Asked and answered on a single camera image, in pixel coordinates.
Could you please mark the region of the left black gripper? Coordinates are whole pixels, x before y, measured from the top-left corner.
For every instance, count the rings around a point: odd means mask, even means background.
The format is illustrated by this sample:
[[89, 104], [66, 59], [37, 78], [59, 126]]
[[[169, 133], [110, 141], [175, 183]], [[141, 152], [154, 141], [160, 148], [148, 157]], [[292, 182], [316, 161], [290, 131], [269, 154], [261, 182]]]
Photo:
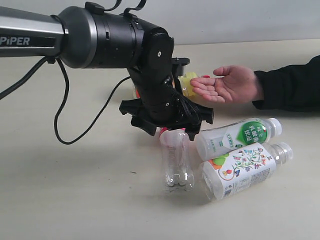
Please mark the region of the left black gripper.
[[145, 131], [150, 136], [156, 134], [157, 128], [169, 130], [185, 129], [190, 141], [199, 134], [202, 122], [213, 124], [214, 110], [192, 101], [182, 103], [179, 100], [160, 105], [147, 106], [138, 99], [123, 100], [120, 112], [132, 116], [131, 125]]

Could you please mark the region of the left robot arm silver black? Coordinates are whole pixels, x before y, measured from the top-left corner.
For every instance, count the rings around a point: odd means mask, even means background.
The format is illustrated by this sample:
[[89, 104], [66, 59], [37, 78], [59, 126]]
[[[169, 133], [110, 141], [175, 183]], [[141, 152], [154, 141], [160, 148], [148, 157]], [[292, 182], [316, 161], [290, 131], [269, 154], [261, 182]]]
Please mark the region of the left robot arm silver black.
[[190, 61], [173, 57], [174, 39], [164, 28], [133, 14], [144, 6], [142, 0], [118, 15], [90, 1], [57, 15], [1, 7], [1, 57], [40, 60], [0, 96], [21, 87], [44, 63], [58, 63], [64, 76], [66, 67], [126, 69], [139, 94], [119, 106], [123, 115], [131, 115], [131, 125], [151, 136], [157, 128], [184, 129], [193, 140], [202, 122], [213, 123], [214, 110], [183, 95], [178, 76]]

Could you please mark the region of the black sleeved forearm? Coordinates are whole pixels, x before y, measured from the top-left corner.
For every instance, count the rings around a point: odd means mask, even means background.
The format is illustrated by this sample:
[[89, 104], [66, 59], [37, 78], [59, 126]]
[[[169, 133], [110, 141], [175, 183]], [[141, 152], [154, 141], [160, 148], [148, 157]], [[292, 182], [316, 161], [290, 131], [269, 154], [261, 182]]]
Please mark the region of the black sleeved forearm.
[[259, 110], [290, 112], [320, 111], [320, 57], [306, 64], [292, 64], [276, 70], [254, 72], [263, 99], [252, 104]]

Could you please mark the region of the person's open hand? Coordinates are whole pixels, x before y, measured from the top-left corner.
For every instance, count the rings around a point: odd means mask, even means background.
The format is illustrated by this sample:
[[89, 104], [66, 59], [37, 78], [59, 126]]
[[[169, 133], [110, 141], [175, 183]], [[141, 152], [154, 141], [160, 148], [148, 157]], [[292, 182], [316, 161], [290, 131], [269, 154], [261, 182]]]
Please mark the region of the person's open hand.
[[246, 104], [264, 100], [263, 87], [254, 71], [241, 65], [221, 66], [215, 77], [190, 80], [192, 91], [202, 99], [219, 104]]

